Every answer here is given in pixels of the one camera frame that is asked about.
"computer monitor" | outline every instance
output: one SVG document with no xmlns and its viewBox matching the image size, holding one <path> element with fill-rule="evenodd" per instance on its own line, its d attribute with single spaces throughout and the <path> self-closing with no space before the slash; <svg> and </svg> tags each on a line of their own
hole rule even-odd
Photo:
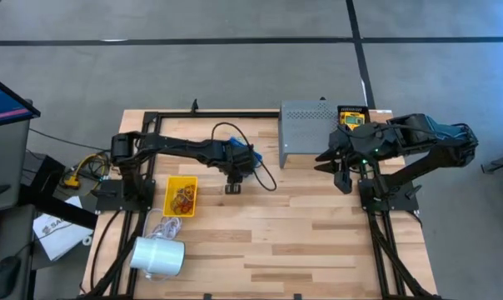
<svg viewBox="0 0 503 300">
<path fill-rule="evenodd" d="M 38 118 L 41 116 L 33 105 L 18 96 L 0 82 L 0 125 Z"/>
</svg>

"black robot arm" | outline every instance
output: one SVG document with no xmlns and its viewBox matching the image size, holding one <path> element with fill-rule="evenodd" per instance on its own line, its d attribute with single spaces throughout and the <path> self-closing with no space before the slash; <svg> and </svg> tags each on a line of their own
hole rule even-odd
<svg viewBox="0 0 503 300">
<path fill-rule="evenodd" d="M 138 169 L 157 154 L 194 158 L 208 167 L 218 168 L 227 175 L 226 193 L 239 193 L 239 183 L 252 174 L 257 165 L 253 145 L 216 139 L 191 142 L 157 133 L 119 133 L 112 137 L 111 163 L 120 168 L 124 196 L 142 196 L 142 175 Z"/>
<path fill-rule="evenodd" d="M 418 113 L 364 124 L 352 132 L 339 127 L 330 134 L 329 149 L 316 158 L 330 162 L 315 169 L 335 174 L 335 184 L 350 193 L 350 168 L 368 163 L 376 174 L 375 196 L 385 198 L 391 190 L 437 168 L 464 167 L 474 158 L 476 146 L 476 136 L 467 125 L 441 125 Z M 379 173 L 379 161 L 417 153 L 428 154 L 393 174 Z"/>
</svg>

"wooden tabletop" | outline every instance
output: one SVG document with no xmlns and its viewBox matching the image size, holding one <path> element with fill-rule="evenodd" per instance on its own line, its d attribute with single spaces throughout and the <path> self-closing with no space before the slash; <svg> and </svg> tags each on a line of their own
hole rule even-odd
<svg viewBox="0 0 503 300">
<path fill-rule="evenodd" d="M 126 110 L 120 132 L 140 131 L 144 112 Z M 371 111 L 373 121 L 388 118 L 390 111 Z M 280 169 L 275 118 L 165 118 L 161 134 L 200 141 L 209 138 L 219 122 L 234 123 L 247 135 L 278 188 L 267 192 L 254 177 L 247 177 L 242 194 L 225 195 L 226 177 L 217 169 L 192 159 L 159 155 L 153 207 L 162 208 L 169 175 L 198 176 L 196 216 L 182 219 L 176 238 L 186 244 L 181 273 L 153 283 L 139 272 L 135 299 L 202 298 L 204 293 L 214 298 L 293 298 L 294 293 L 307 299 L 381 298 L 370 229 L 357 193 L 357 174 L 352 174 L 354 192 L 344 195 L 333 185 L 331 174 L 313 169 L 313 156 L 289 156 L 286 168 Z M 219 127 L 215 134 L 219 139 L 230 136 L 238 137 L 238 132 L 227 126 Z M 395 158 L 383 162 L 381 171 L 393 173 L 403 165 L 402 158 Z M 264 170 L 258 174 L 271 186 Z M 111 215 L 113 212 L 105 212 L 98 218 L 83 279 L 85 290 L 89 290 L 96 244 Z M 149 228 L 160 218 L 153 213 Z M 406 212 L 392 212 L 391 218 L 402 261 L 422 287 L 436 293 L 420 224 Z M 102 242 L 97 280 L 117 255 L 122 222 L 123 212 Z M 387 259 L 386 266 L 393 293 Z M 120 293 L 126 291 L 128 272 L 129 258 L 122 270 Z"/>
</svg>

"computer mouse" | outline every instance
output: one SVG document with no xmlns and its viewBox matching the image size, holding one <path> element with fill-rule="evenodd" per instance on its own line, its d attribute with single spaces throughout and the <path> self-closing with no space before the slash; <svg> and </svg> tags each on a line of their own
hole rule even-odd
<svg viewBox="0 0 503 300">
<path fill-rule="evenodd" d="M 5 257 L 0 261 L 0 299 L 9 296 L 17 283 L 20 258 Z"/>
</svg>

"multimeter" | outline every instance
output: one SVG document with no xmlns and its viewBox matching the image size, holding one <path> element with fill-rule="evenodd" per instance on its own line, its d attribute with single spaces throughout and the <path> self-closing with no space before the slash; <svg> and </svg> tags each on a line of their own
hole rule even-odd
<svg viewBox="0 0 503 300">
<path fill-rule="evenodd" d="M 341 112 L 341 124 L 347 125 L 351 130 L 365 123 L 364 113 Z"/>
</svg>

